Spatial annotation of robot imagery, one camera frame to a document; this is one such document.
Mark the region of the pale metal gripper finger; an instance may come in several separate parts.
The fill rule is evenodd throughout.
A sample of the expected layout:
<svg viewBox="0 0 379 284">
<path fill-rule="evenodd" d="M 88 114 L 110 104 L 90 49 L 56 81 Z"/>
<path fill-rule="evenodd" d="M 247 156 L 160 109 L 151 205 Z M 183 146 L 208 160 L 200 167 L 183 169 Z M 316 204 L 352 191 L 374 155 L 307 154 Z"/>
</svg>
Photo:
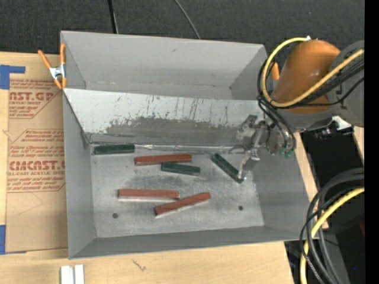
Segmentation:
<svg viewBox="0 0 379 284">
<path fill-rule="evenodd" d="M 249 115 L 247 119 L 241 124 L 236 133 L 237 141 L 251 142 L 255 133 L 257 132 L 257 116 Z"/>
<path fill-rule="evenodd" d="M 260 161 L 259 150 L 248 150 L 243 154 L 243 158 L 238 168 L 238 178 L 244 179 L 248 171 L 252 171 L 255 165 Z"/>
</svg>

